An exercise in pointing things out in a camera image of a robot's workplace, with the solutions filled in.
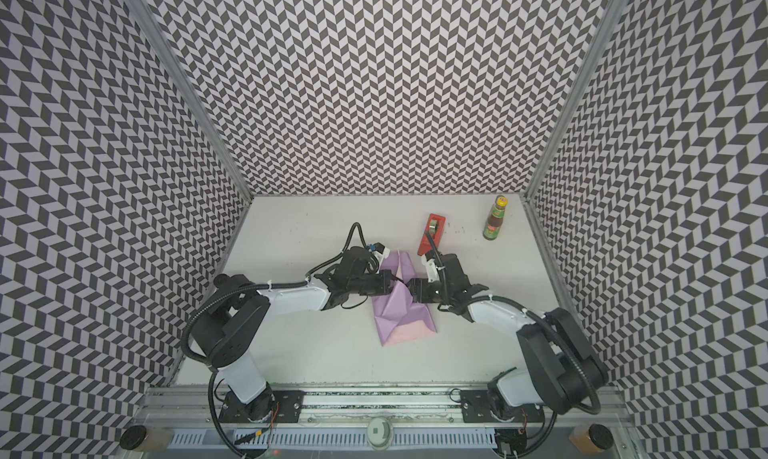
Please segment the pink wrapping paper sheet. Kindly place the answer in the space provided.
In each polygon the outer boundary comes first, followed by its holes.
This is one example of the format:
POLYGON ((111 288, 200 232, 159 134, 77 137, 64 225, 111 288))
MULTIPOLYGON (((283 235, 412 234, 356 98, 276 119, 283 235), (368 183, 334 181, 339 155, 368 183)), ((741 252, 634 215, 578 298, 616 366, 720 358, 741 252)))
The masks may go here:
POLYGON ((406 251, 391 252, 381 269, 401 278, 403 285, 386 296, 373 298, 376 329, 383 347, 434 336, 437 328, 426 304, 415 303, 406 286, 418 278, 410 255, 406 251))

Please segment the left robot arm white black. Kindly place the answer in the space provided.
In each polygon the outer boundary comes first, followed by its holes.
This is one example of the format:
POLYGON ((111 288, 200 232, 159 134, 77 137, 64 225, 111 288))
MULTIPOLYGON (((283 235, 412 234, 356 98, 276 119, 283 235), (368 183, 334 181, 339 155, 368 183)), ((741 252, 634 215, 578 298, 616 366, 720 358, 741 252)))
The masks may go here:
POLYGON ((295 283, 256 284, 242 274, 220 275, 215 293, 183 330, 182 352, 221 376, 247 418, 262 422, 273 413, 276 399, 249 349, 264 320, 331 310, 351 295, 389 294, 394 274, 381 266, 389 255, 381 243, 355 246, 295 283))

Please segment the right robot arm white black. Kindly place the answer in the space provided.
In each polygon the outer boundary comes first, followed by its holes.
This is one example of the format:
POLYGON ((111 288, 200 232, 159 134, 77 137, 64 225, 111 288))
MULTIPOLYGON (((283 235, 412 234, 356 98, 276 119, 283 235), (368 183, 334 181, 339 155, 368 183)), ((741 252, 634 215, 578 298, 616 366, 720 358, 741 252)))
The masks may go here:
POLYGON ((543 405, 558 415, 573 409, 601 412, 598 391, 608 382, 607 367, 568 310, 537 312, 473 284, 454 254, 431 252, 424 266, 425 278, 405 281, 416 301, 490 327, 514 339, 521 351, 524 365, 487 385, 488 408, 496 419, 509 421, 514 409, 526 405, 543 405))

